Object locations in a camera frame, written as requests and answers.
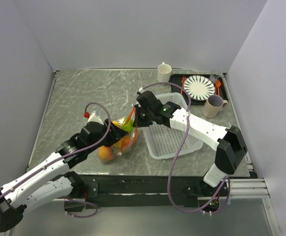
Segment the yellow bell pepper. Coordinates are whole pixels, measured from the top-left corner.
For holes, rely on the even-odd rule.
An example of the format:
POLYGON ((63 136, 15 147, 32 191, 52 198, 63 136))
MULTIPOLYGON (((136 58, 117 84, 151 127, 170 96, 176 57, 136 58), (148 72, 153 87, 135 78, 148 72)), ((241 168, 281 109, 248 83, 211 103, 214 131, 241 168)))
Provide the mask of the yellow bell pepper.
POLYGON ((115 144, 113 144, 113 147, 115 148, 119 148, 122 145, 122 140, 119 140, 118 142, 116 142, 115 144))

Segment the orange yellow mango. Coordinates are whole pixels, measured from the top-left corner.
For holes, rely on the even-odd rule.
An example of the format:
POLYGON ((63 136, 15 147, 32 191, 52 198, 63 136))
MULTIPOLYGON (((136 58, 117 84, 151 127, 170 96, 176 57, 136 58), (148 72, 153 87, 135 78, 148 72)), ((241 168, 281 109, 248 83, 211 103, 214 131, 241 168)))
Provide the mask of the orange yellow mango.
POLYGON ((116 120, 113 120, 113 121, 112 121, 112 123, 113 123, 115 126, 118 126, 118 127, 121 127, 125 122, 126 122, 126 118, 125 118, 125 117, 119 118, 119 119, 116 119, 116 120))

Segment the green apple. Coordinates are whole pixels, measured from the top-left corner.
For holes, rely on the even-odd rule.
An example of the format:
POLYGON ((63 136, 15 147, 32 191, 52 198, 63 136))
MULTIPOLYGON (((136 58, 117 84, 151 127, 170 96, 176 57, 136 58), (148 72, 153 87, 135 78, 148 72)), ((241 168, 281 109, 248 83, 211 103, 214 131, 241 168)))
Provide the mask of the green apple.
POLYGON ((133 132, 133 119, 130 119, 126 124, 123 124, 121 127, 122 130, 132 133, 133 132))

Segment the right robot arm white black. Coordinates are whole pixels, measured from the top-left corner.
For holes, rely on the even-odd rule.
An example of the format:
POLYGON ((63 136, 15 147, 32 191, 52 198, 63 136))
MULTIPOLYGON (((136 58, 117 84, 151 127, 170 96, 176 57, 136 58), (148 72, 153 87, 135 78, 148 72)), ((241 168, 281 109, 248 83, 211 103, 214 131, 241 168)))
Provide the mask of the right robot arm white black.
POLYGON ((212 196, 226 176, 233 175, 248 149, 241 130, 226 128, 195 116, 173 102, 162 102, 151 91, 140 89, 135 105, 135 125, 149 127, 153 123, 183 131, 210 146, 214 151, 214 164, 201 183, 202 193, 212 196))

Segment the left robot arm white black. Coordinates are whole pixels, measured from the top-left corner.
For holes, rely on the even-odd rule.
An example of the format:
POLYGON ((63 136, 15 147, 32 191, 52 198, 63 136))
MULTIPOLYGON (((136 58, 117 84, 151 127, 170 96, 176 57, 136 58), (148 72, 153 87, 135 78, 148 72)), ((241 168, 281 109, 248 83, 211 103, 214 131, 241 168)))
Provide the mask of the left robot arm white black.
POLYGON ((89 121, 35 168, 0 186, 0 232, 11 230, 31 209, 53 199, 80 196, 84 182, 72 168, 99 147, 111 147, 126 135, 109 119, 89 121))

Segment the peach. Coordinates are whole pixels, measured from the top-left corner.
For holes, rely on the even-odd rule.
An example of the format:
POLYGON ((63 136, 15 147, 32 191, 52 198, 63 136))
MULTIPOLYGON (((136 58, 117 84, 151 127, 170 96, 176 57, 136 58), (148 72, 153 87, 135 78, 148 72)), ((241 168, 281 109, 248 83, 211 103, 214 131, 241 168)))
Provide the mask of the peach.
POLYGON ((132 137, 131 136, 125 136, 123 139, 122 139, 122 145, 121 145, 121 149, 122 150, 126 150, 128 149, 131 145, 132 145, 132 137))
POLYGON ((101 161, 108 162, 114 159, 114 154, 110 147, 101 146, 98 149, 98 157, 101 161))

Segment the white plastic perforated basket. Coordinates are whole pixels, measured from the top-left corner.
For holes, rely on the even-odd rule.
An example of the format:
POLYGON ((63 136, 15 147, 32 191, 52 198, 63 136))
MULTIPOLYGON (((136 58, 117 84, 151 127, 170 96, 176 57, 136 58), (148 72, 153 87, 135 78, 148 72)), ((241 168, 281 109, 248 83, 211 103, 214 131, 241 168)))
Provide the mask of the white plastic perforated basket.
MULTIPOLYGON (((173 102, 180 107, 187 109, 183 95, 180 93, 164 93, 156 95, 163 104, 167 102, 173 102)), ((147 144, 149 154, 156 160, 173 158, 176 155, 178 148, 180 147, 185 133, 180 130, 171 129, 164 125, 158 125, 153 123, 149 127, 143 128, 144 138, 147 144)), ((188 135, 184 142, 184 145, 180 151, 180 155, 192 153, 201 149, 203 142, 197 138, 188 135)))

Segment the clear zip bag orange zipper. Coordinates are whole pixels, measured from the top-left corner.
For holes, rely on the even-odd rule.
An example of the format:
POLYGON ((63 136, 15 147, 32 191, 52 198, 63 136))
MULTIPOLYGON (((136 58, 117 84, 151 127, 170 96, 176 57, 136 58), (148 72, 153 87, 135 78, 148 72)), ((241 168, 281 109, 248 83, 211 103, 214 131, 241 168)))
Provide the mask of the clear zip bag orange zipper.
POLYGON ((121 156, 134 144, 138 137, 138 128, 133 127, 135 114, 136 108, 133 107, 128 117, 123 117, 112 121, 116 127, 122 129, 127 134, 112 146, 101 146, 98 149, 98 157, 102 162, 112 161, 116 157, 121 156))

